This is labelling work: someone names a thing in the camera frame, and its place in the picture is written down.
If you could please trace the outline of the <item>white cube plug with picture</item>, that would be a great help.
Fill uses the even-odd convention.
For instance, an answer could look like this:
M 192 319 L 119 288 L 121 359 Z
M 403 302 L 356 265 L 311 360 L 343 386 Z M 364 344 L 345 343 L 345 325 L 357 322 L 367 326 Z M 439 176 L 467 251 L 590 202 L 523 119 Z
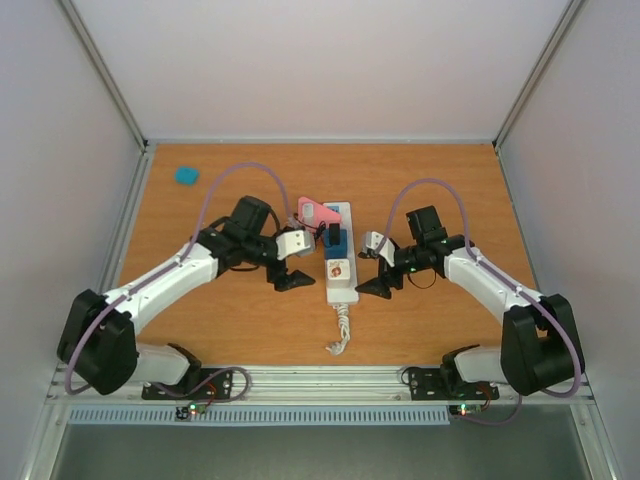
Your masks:
M 329 290 L 346 289 L 351 282 L 351 267 L 348 258 L 325 261 L 326 285 Z

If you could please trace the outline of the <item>white power strip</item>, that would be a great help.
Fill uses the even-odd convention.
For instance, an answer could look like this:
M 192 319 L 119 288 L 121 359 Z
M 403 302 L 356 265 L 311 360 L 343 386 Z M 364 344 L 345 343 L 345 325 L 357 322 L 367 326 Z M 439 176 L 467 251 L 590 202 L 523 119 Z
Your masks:
M 341 304 L 355 305 L 359 301 L 359 294 L 355 290 L 358 284 L 357 268 L 356 268 L 356 253 L 354 248 L 354 234 L 352 225 L 352 212 L 351 204 L 349 202 L 325 202 L 324 205 L 338 211 L 341 214 L 340 230 L 345 229 L 348 234 L 348 259 L 351 267 L 351 282 L 348 288 L 329 290 L 326 285 L 326 297 L 327 304 L 331 306 L 338 306 Z

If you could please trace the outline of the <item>black plug adapter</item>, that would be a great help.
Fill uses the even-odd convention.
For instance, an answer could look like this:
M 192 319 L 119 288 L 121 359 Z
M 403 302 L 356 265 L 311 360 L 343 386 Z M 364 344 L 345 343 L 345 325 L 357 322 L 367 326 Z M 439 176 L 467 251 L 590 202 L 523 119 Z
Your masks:
M 341 244 L 341 230 L 338 223 L 331 223 L 327 230 L 327 245 L 329 247 Z

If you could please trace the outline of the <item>teal cube plug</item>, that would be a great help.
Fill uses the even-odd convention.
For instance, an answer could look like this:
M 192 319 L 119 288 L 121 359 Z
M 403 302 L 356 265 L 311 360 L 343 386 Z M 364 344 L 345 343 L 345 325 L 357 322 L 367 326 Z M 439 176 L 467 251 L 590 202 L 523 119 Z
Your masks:
M 176 169 L 174 180 L 181 185 L 195 185 L 199 179 L 200 172 L 198 169 L 187 166 L 180 166 Z

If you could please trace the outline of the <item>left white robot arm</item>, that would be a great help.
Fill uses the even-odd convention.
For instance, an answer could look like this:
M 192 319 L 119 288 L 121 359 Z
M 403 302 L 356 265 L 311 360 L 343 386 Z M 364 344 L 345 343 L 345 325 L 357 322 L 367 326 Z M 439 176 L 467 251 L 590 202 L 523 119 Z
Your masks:
M 199 230 L 168 260 L 138 279 L 106 293 L 86 289 L 71 305 L 57 357 L 67 371 L 65 390 L 79 375 L 87 387 L 109 395 L 134 380 L 147 382 L 173 398 L 200 393 L 209 380 L 201 362 L 175 343 L 144 345 L 141 331 L 160 313 L 192 290 L 218 279 L 242 264 L 262 268 L 277 292 L 314 284 L 314 279 L 290 271 L 287 260 L 315 249 L 315 239 L 302 226 L 278 226 L 272 235 L 262 230 L 272 207 L 244 196 L 228 216 Z

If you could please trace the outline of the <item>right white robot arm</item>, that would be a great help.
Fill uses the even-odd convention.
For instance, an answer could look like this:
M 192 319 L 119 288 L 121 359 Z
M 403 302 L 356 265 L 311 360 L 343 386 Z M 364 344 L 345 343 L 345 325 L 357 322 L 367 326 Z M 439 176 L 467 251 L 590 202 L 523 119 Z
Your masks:
M 470 294 L 501 327 L 499 346 L 471 345 L 443 356 L 444 390 L 459 397 L 476 383 L 497 383 L 522 396 L 573 396 L 585 361 L 569 301 L 526 287 L 464 235 L 449 235 L 434 207 L 411 211 L 406 218 L 414 240 L 407 247 L 376 231 L 364 235 L 359 255 L 377 259 L 378 273 L 357 291 L 389 299 L 412 274 L 431 270 Z

